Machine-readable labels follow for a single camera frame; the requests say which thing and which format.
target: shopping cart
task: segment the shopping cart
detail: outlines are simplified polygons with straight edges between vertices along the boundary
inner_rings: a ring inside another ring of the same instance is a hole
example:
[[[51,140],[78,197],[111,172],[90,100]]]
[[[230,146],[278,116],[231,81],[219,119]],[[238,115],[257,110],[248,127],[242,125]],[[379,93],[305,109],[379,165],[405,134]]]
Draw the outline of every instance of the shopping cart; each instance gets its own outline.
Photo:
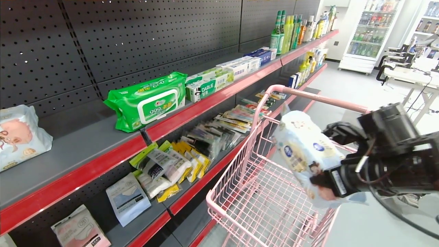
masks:
[[[259,119],[259,112],[274,91],[368,112],[366,107],[349,102],[270,86],[256,108],[250,135],[206,197],[209,214],[228,232],[223,246],[324,246],[338,212],[313,208],[293,173],[279,165],[284,162],[270,159],[276,151],[270,136],[279,121],[266,116]]]

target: floor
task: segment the floor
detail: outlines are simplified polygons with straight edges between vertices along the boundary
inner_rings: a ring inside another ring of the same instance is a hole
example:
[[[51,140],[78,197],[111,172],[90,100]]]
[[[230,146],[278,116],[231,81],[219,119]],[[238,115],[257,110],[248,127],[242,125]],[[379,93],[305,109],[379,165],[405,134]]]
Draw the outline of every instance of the floor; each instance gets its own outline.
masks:
[[[310,84],[310,87],[321,90],[321,95],[366,105],[370,109],[400,102],[409,91],[409,89],[393,85],[381,86],[380,82],[375,80],[376,73],[365,76],[352,71],[338,71],[337,67],[337,63],[329,62],[328,68]],[[419,93],[412,94],[407,107],[412,105]],[[421,101],[420,97],[412,108],[422,107]],[[431,109],[439,110],[439,99],[433,103]],[[358,116],[357,113],[318,102],[309,109],[308,114],[320,128],[340,120],[353,122]],[[409,110],[408,114],[414,119],[417,111]],[[421,134],[439,131],[437,123],[439,123],[439,113],[426,114],[417,125],[417,129]],[[345,203],[341,206],[326,247],[438,246],[438,240],[393,217],[369,193],[367,202],[369,205]],[[439,234],[439,225],[433,220],[433,217],[439,214],[437,205],[439,205],[439,196],[435,195],[422,198],[420,201],[422,210],[399,203],[395,203],[395,208],[412,221]],[[200,246],[222,246],[226,236],[227,231],[216,225]],[[226,246],[236,246],[236,244],[229,243]]]

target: darlie toothpaste box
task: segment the darlie toothpaste box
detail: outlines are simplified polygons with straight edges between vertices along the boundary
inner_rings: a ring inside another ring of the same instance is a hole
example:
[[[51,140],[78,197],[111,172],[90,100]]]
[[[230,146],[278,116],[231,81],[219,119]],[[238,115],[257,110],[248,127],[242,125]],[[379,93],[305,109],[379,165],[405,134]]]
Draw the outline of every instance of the darlie toothpaste box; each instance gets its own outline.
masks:
[[[231,71],[222,71],[210,79],[201,80],[186,86],[186,96],[192,102],[198,102],[201,99],[225,88],[233,82]]]

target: pegboard panel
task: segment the pegboard panel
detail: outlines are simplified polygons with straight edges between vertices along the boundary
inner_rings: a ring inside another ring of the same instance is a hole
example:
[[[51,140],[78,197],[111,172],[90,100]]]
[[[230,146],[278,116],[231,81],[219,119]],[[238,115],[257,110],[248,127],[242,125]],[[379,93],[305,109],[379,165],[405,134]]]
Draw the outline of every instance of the pegboard panel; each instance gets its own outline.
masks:
[[[17,246],[30,246],[29,243],[32,242],[38,244],[46,243],[44,246],[54,246],[53,237],[55,235],[50,229],[53,224],[67,217],[76,208],[86,203],[88,199],[99,194],[128,175],[132,169],[132,166],[128,162],[118,165],[86,186],[79,188],[55,205],[18,226],[9,233],[10,236],[14,239]]]
[[[42,117],[35,102],[91,85],[57,1],[0,1],[0,35],[2,108],[32,104]]]
[[[162,65],[155,67],[153,69],[147,69],[145,71],[140,71],[137,73],[129,74],[126,76],[122,76],[116,79],[108,80],[105,82],[98,83],[99,89],[102,92],[102,95],[104,98],[107,97],[108,92],[110,90],[114,89],[120,89],[123,87],[128,87],[136,83],[145,82],[148,80],[152,80],[157,77],[161,77],[164,75],[168,75],[174,71],[182,72],[182,73],[190,73],[195,74],[203,71],[203,69],[200,68],[199,71],[190,71],[188,72],[187,69],[192,69],[195,66],[205,64],[209,61],[219,59],[221,57],[227,57],[228,54],[236,54],[238,51],[238,46],[231,46],[228,48],[220,49],[217,51],[208,52],[202,55],[198,55],[192,58],[183,59],[177,62],[173,62],[167,65]]]
[[[317,11],[319,9],[320,1],[323,0],[299,0],[296,2],[294,8],[295,15],[303,15],[303,19],[308,20],[310,15],[314,15],[314,20],[319,20]]]
[[[240,0],[69,1],[97,82],[238,44]]]
[[[270,36],[276,23],[277,11],[294,12],[296,0],[242,0],[240,43]]]

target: glass-door fridge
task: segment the glass-door fridge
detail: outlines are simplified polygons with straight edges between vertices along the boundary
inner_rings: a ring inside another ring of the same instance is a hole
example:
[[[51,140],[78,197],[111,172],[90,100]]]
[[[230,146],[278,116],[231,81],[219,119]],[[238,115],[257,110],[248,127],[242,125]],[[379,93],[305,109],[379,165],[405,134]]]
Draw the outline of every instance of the glass-door fridge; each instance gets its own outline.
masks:
[[[404,0],[368,0],[338,68],[371,73],[403,4]]]

